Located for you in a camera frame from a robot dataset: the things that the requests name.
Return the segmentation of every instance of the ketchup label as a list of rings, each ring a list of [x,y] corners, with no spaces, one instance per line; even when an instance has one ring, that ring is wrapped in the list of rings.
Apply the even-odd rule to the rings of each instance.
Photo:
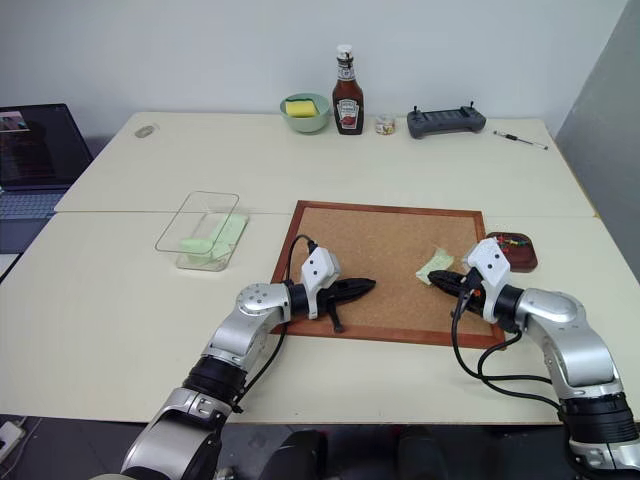
[[[338,101],[337,108],[342,128],[345,130],[355,130],[358,124],[360,105],[358,105],[355,100],[344,98]]]
[[[352,65],[340,65],[338,62],[338,80],[349,81],[355,80],[356,74],[353,71]]]

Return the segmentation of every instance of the green bowl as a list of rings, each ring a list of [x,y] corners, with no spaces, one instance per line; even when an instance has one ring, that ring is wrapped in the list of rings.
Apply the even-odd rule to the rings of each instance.
[[[315,117],[291,117],[287,115],[285,102],[287,100],[301,99],[313,100],[316,110],[318,110],[318,114]],[[289,124],[289,126],[296,132],[313,133],[324,128],[329,121],[330,107],[331,104],[329,103],[329,100],[322,95],[315,93],[298,93],[296,95],[291,95],[280,102],[280,113],[282,114],[285,122],[287,122],[287,124]]]

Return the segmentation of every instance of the laptop screen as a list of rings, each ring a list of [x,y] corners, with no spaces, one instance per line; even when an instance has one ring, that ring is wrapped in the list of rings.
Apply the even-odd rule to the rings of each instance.
[[[71,185],[93,160],[64,104],[0,108],[0,186]]]

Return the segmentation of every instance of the small jar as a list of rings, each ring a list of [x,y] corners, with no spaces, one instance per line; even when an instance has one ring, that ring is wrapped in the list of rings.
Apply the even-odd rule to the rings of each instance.
[[[396,130],[396,119],[393,115],[378,115],[376,117],[376,133],[391,135]]]

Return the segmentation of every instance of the white bottle cap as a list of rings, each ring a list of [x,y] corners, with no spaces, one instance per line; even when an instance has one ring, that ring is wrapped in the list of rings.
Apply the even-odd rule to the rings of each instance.
[[[340,60],[349,60],[353,58],[351,51],[353,47],[351,45],[338,45],[338,58]]]

